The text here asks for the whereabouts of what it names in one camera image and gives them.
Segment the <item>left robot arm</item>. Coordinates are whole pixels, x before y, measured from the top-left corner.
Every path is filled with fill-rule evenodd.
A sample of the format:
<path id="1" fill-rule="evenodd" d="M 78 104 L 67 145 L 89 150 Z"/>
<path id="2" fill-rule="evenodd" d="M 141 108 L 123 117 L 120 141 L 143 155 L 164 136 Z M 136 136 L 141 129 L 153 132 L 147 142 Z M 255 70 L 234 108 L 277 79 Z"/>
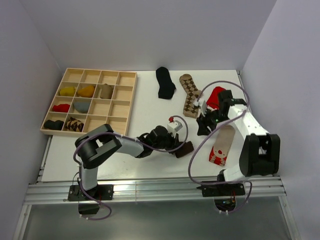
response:
<path id="1" fill-rule="evenodd" d="M 136 138 L 113 131 L 109 124 L 103 124 L 75 141 L 76 150 L 73 160 L 79 165 L 79 194 L 91 200 L 98 193 L 98 167 L 115 153 L 130 155 L 134 158 L 148 157 L 153 151 L 175 153 L 180 147 L 178 131 L 182 128 L 179 121 L 158 125 L 149 133 Z"/>

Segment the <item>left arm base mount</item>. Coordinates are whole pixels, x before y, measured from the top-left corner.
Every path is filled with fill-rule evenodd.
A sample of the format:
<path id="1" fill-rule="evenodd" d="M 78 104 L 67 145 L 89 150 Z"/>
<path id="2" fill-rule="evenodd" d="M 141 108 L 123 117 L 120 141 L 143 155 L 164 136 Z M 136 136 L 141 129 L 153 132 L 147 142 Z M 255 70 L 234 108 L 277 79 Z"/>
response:
<path id="1" fill-rule="evenodd" d="M 112 184 L 98 184 L 93 189 L 87 190 L 86 193 L 99 201 L 111 201 L 113 199 L 114 186 Z M 69 202 L 91 201 L 91 199 L 82 192 L 78 184 L 70 186 L 67 200 Z M 99 203 L 78 204 L 78 212 L 82 215 L 95 215 L 98 213 L 99 209 Z"/>

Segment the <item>tan ribbed sock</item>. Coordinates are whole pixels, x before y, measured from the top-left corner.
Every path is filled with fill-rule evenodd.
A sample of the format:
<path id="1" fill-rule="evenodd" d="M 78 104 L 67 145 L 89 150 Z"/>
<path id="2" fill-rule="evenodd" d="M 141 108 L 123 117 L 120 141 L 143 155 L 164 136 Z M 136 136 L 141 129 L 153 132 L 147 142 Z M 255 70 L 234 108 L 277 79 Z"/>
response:
<path id="1" fill-rule="evenodd" d="M 100 98 L 101 99 L 111 99 L 113 95 L 113 87 L 107 83 L 101 86 Z"/>

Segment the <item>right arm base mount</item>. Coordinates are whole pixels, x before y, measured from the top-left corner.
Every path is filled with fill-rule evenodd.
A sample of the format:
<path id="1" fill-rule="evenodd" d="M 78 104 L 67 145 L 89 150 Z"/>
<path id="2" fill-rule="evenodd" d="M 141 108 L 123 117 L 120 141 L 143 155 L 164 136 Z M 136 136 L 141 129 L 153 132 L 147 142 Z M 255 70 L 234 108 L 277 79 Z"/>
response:
<path id="1" fill-rule="evenodd" d="M 196 189 L 201 190 L 202 197 L 204 198 L 213 197 L 215 207 L 226 214 L 236 208 L 236 197 L 246 194 L 245 187 L 242 183 L 201 184 Z"/>

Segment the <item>dark brown striped sock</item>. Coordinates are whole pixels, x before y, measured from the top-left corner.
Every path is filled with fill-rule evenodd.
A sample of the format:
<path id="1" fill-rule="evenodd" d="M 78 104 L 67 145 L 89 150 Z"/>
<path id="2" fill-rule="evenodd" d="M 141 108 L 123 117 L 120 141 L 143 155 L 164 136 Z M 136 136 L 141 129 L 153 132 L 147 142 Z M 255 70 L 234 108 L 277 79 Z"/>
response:
<path id="1" fill-rule="evenodd" d="M 174 152 L 176 158 L 182 158 L 194 151 L 194 146 L 191 141 L 186 142 L 182 147 Z"/>

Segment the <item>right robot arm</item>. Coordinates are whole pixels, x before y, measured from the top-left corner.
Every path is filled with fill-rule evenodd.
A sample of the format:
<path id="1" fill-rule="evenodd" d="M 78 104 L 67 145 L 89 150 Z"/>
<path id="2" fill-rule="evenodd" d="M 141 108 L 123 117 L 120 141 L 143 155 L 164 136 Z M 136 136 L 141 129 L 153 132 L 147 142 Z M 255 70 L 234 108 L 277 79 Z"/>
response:
<path id="1" fill-rule="evenodd" d="M 202 98 L 197 98 L 193 105 L 200 109 L 196 119 L 197 135 L 208 136 L 223 123 L 234 123 L 244 140 L 238 164 L 222 170 L 217 177 L 216 189 L 220 194 L 229 194 L 235 181 L 278 172 L 280 137 L 269 133 L 258 123 L 248 111 L 249 104 L 244 99 L 234 98 L 231 90 L 224 90 L 218 94 L 218 109 L 209 109 Z"/>

